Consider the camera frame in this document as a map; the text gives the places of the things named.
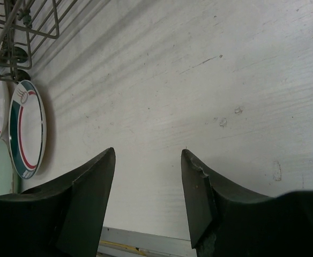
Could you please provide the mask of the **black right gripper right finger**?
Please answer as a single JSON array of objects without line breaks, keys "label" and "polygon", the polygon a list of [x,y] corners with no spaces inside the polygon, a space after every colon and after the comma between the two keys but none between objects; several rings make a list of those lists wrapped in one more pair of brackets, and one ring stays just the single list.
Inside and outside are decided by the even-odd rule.
[{"label": "black right gripper right finger", "polygon": [[191,247],[198,256],[313,256],[313,191],[275,198],[181,155]]}]

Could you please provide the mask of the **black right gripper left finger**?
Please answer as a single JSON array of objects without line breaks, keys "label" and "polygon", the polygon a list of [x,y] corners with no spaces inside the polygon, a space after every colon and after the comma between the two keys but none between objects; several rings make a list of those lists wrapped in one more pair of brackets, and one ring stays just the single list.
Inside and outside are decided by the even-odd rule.
[{"label": "black right gripper left finger", "polygon": [[0,196],[0,256],[96,256],[116,156],[85,164],[19,194]]}]

